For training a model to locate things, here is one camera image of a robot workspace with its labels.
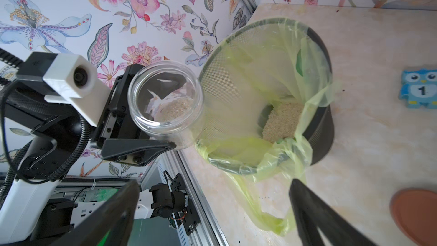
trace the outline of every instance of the owl figure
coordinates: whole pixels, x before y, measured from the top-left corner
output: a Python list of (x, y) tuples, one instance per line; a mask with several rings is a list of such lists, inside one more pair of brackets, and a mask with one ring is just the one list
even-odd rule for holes
[(406, 99), (409, 108), (437, 109), (437, 69), (403, 71), (399, 99)]

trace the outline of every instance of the green plastic bag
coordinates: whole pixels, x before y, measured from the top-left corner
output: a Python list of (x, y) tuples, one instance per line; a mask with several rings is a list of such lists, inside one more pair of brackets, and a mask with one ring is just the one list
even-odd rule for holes
[[(292, 209), (284, 218), (263, 212), (256, 183), (278, 174), (288, 187), (293, 178), (305, 180), (313, 150), (302, 134), (317, 107), (334, 98), (328, 61), (307, 31), (286, 18), (246, 25), (219, 44), (199, 77), (205, 128), (197, 151), (226, 172), (255, 225), (282, 236), (295, 227)], [(263, 140), (271, 106), (291, 102), (305, 105), (294, 137), (274, 144)]]

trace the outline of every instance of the clear plastic jar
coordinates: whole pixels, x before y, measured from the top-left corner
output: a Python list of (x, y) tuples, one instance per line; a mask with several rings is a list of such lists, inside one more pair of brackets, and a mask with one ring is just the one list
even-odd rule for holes
[(156, 140), (174, 142), (176, 150), (194, 144), (204, 125), (200, 82), (175, 61), (141, 69), (129, 85), (128, 104), (140, 129)]

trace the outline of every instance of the camera lens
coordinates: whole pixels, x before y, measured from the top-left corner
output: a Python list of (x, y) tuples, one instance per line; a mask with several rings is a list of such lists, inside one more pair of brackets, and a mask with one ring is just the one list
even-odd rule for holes
[(74, 83), (76, 86), (84, 86), (88, 81), (88, 74), (83, 68), (76, 68), (74, 71)]

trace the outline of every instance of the countertop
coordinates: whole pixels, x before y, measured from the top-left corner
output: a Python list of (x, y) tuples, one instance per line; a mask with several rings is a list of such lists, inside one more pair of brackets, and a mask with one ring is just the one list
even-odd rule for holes
[[(437, 189), (437, 110), (408, 109), (398, 99), (406, 67), (437, 65), (437, 12), (262, 4), (249, 22), (285, 16), (313, 28), (331, 57), (342, 88), (332, 104), (331, 151), (306, 171), (307, 186), (378, 245), (415, 245), (389, 211), (398, 190)], [(183, 150), (230, 245), (301, 245), (255, 227), (221, 170), (193, 147)], [(263, 209), (283, 217), (290, 208), (280, 178), (258, 185)]]

